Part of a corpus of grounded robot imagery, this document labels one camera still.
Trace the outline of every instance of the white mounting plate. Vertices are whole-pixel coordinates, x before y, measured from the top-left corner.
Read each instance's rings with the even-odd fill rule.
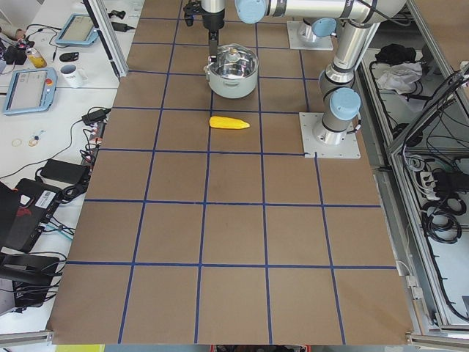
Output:
[[[327,145],[320,143],[313,136],[313,126],[316,121],[322,119],[322,112],[301,112],[300,126],[303,139],[303,151],[305,158],[324,159],[359,159],[361,157],[355,134],[347,134],[345,140],[339,145]]]
[[[298,36],[298,29],[303,22],[287,21],[288,39],[290,41],[290,49],[298,50],[333,50],[332,40],[329,36],[317,38],[315,42],[306,42]]]

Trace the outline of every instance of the yellow corn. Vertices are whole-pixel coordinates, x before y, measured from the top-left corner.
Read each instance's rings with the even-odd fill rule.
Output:
[[[226,128],[230,130],[241,130],[250,126],[246,121],[223,116],[212,116],[209,124],[213,128]]]

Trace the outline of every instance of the person's arm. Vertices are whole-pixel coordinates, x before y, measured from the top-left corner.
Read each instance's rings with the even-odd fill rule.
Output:
[[[18,28],[17,26],[12,26],[2,18],[0,18],[0,32],[5,34],[11,40],[24,38],[24,30]]]

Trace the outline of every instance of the label sticker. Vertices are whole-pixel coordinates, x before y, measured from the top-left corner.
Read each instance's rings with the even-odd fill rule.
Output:
[[[36,206],[38,208],[46,209],[55,196],[56,194],[51,191],[44,191],[43,194],[41,194],[41,197],[37,200]]]

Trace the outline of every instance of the white pot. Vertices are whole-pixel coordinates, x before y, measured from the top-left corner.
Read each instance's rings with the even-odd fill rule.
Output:
[[[217,62],[205,68],[210,88],[230,99],[242,98],[257,85],[258,60],[253,51],[238,44],[218,48]]]

